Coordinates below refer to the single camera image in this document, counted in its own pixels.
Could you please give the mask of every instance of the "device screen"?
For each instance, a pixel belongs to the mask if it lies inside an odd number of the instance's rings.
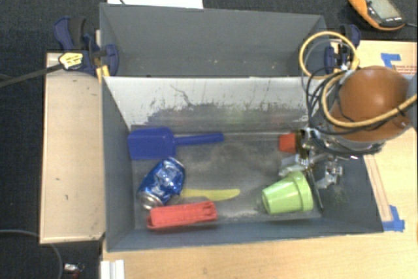
[[[371,6],[381,19],[395,18],[401,14],[393,7],[389,0],[371,0]]]

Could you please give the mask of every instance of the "handheld device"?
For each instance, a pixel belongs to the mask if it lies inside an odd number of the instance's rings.
[[[402,13],[391,0],[348,0],[348,2],[373,28],[396,31],[406,24]]]

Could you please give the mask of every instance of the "blue tape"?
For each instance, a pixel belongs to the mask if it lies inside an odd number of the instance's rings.
[[[384,62],[386,67],[390,67],[392,69],[392,63],[391,61],[400,61],[400,55],[399,54],[385,54],[381,53],[381,59]]]
[[[398,210],[395,206],[389,205],[392,212],[392,221],[382,222],[384,231],[399,231],[403,233],[405,230],[405,220],[400,220]]]

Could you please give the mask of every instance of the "brown sphere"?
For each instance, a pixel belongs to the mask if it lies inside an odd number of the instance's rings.
[[[382,115],[406,100],[408,81],[400,73],[387,67],[365,67],[351,75],[341,87],[340,107],[335,101],[330,113],[337,120],[361,122]],[[409,125],[406,116],[398,115],[371,131],[342,135],[357,142],[376,142],[399,135]],[[336,131],[346,131],[334,127]]]

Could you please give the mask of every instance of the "bin floor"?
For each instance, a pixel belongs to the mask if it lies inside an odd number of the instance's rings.
[[[309,212],[267,214],[261,191],[279,180],[281,161],[289,157],[289,154],[277,149],[279,134],[224,135],[225,142],[177,147],[176,159],[183,164],[186,173],[185,188],[240,190],[240,195],[233,199],[215,202],[218,221],[212,224],[299,220],[321,216],[316,206]],[[134,196],[142,179],[157,163],[158,160],[133,161]],[[137,200],[134,211],[136,228],[145,228],[147,211],[142,209]]]

